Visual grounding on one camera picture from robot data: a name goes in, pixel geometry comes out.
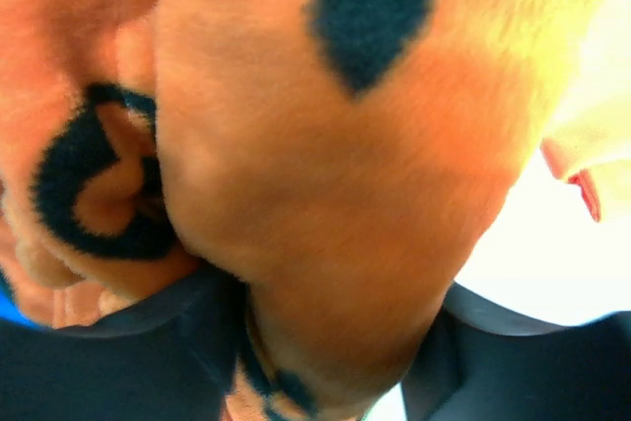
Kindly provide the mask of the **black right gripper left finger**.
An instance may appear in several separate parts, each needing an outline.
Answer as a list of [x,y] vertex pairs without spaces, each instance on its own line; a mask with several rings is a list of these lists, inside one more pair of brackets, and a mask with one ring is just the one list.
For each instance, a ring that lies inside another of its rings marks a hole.
[[1,322],[4,420],[218,420],[245,287],[210,267],[90,326]]

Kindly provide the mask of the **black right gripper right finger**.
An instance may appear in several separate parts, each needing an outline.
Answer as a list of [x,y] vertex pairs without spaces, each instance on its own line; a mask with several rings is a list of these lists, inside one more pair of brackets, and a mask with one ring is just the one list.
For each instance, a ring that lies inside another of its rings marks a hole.
[[401,385],[413,421],[627,421],[630,315],[563,326],[453,284]]

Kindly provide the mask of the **blue garment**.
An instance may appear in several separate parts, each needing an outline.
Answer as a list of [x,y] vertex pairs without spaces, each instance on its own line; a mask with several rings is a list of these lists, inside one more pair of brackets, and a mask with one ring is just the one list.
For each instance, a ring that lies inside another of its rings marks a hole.
[[29,329],[39,329],[39,325],[25,317],[17,308],[13,293],[4,275],[0,276],[0,317],[3,321],[15,323]]

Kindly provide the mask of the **plain orange cloth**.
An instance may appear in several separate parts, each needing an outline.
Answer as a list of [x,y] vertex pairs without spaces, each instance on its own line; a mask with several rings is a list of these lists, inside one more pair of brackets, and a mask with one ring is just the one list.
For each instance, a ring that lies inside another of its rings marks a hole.
[[541,153],[553,176],[581,190],[583,201],[596,222],[602,219],[600,198],[591,172],[594,158],[593,146],[578,139],[545,138]]

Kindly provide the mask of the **orange black patterned blanket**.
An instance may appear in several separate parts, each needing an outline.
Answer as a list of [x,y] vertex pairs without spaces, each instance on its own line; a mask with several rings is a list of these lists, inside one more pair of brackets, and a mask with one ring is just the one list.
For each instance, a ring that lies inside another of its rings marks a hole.
[[627,0],[1,0],[1,273],[45,327],[216,265],[222,402],[351,420],[410,367]]

